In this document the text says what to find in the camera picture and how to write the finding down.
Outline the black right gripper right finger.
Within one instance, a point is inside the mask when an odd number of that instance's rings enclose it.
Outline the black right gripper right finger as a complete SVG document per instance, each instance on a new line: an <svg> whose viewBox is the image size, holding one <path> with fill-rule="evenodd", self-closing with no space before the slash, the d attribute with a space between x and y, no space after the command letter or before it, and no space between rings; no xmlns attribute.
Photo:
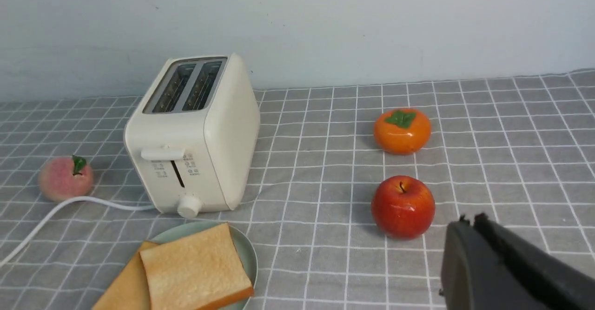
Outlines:
<svg viewBox="0 0 595 310"><path fill-rule="evenodd" d="M474 216L473 228L517 282L550 310L594 308L593 278L491 221L485 213Z"/></svg>

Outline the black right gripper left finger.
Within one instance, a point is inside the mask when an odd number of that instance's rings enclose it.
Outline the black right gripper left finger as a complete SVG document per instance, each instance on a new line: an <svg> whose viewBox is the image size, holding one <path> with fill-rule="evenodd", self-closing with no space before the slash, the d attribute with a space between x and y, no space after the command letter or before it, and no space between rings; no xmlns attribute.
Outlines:
<svg viewBox="0 0 595 310"><path fill-rule="evenodd" d="M545 310L465 215L446 229L440 272L448 310Z"/></svg>

